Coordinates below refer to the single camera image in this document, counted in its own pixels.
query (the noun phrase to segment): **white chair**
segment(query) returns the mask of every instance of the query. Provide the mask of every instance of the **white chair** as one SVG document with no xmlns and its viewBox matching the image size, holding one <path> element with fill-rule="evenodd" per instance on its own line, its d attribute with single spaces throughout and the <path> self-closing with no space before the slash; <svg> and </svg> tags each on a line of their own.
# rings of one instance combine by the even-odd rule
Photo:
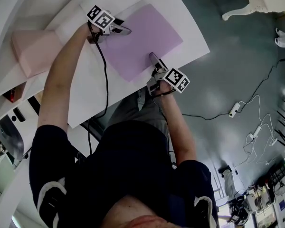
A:
<svg viewBox="0 0 285 228">
<path fill-rule="evenodd" d="M 248 15 L 256 11 L 264 12 L 264 13 L 268 12 L 266 5 L 264 3 L 264 0 L 249 0 L 249 3 L 247 6 L 239 10 L 237 9 L 237 10 L 233 10 L 228 13 L 225 13 L 223 14 L 222 18 L 223 20 L 228 20 L 228 18 L 232 15 Z"/>
</svg>

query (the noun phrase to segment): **pink box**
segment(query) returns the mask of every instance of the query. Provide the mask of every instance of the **pink box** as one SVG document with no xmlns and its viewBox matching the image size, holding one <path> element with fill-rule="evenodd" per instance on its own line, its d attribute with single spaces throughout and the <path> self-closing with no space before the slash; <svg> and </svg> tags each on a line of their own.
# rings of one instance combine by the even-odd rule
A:
<svg viewBox="0 0 285 228">
<path fill-rule="evenodd" d="M 14 31 L 11 44 L 16 58 L 27 77 L 49 70 L 62 48 L 54 31 Z"/>
</svg>

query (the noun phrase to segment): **gray floor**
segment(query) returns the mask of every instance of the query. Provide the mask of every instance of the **gray floor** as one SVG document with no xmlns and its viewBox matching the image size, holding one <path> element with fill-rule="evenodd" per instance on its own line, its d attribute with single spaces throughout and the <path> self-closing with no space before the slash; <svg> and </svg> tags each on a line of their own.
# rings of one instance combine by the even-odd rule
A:
<svg viewBox="0 0 285 228">
<path fill-rule="evenodd" d="M 210 53 L 181 68 L 191 84 L 182 95 L 176 93 L 175 97 L 184 114 L 211 118 L 227 113 L 235 102 L 248 101 L 260 81 L 267 77 L 271 66 L 281 56 L 285 57 L 285 51 L 281 52 L 274 43 L 275 27 L 280 19 L 276 19 L 276 14 L 263 13 L 234 16 L 228 21 L 221 19 L 223 13 L 246 6 L 248 0 L 183 2 L 201 30 Z M 280 69 L 274 69 L 270 79 L 257 92 L 261 97 L 261 119 L 270 113 L 274 128 L 278 120 L 276 110 L 281 101 L 281 72 Z M 115 107 L 110 107 L 106 118 L 102 119 L 104 125 Z M 244 161 L 247 158 L 243 150 L 245 138 L 260 124 L 258 108 L 256 98 L 233 119 L 220 116 L 215 120 L 205 121 L 201 118 L 185 117 L 196 140 L 198 159 L 202 162 L 211 160 L 217 169 L 224 163 L 236 166 Z M 269 129 L 264 126 L 255 144 L 258 157 L 249 165 L 244 163 L 237 167 L 245 187 L 274 163 L 269 166 L 265 163 L 256 164 L 269 135 Z M 261 160 L 269 161 L 281 156 L 284 150 L 280 143 L 268 146 Z M 239 178 L 235 178 L 235 182 L 237 188 L 243 187 Z"/>
</svg>

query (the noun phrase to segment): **device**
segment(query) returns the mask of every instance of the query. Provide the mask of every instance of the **device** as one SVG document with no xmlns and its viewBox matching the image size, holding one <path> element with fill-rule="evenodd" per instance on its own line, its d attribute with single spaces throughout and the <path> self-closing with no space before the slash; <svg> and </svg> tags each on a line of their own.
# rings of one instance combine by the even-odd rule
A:
<svg viewBox="0 0 285 228">
<path fill-rule="evenodd" d="M 274 186 L 274 193 L 276 196 L 282 196 L 285 193 L 285 176 Z"/>
<path fill-rule="evenodd" d="M 111 33 L 127 36 L 132 32 L 129 28 L 121 26 L 124 23 L 123 20 L 115 18 L 110 11 L 102 10 L 96 5 L 88 12 L 87 17 L 88 23 L 100 28 L 100 32 L 91 32 L 94 37 L 87 38 L 90 44 L 95 44 L 94 38 L 97 43 L 102 43 Z"/>
<path fill-rule="evenodd" d="M 229 117 L 233 118 L 240 107 L 241 105 L 238 102 L 236 102 L 232 110 L 229 112 Z"/>
<path fill-rule="evenodd" d="M 253 134 L 253 136 L 256 138 L 257 137 L 257 135 L 258 135 L 258 133 L 261 131 L 261 129 L 262 129 L 262 126 L 258 126 L 257 128 L 256 128 L 256 131 L 255 131 L 255 133 Z"/>
<path fill-rule="evenodd" d="M 155 67 L 154 71 L 152 72 L 151 79 L 147 82 L 150 95 L 154 95 L 154 92 L 160 88 L 161 80 L 164 80 L 171 85 L 172 90 L 157 96 L 167 95 L 175 91 L 182 93 L 186 89 L 190 83 L 190 80 L 186 75 L 175 68 L 169 70 L 164 62 L 153 52 L 149 54 L 149 58 L 152 65 Z"/>
<path fill-rule="evenodd" d="M 252 135 L 252 133 L 250 133 L 248 136 L 251 138 L 251 140 L 255 139 L 255 137 Z"/>
<path fill-rule="evenodd" d="M 276 142 L 277 142 L 277 138 L 272 141 L 271 146 L 273 146 Z"/>
</svg>

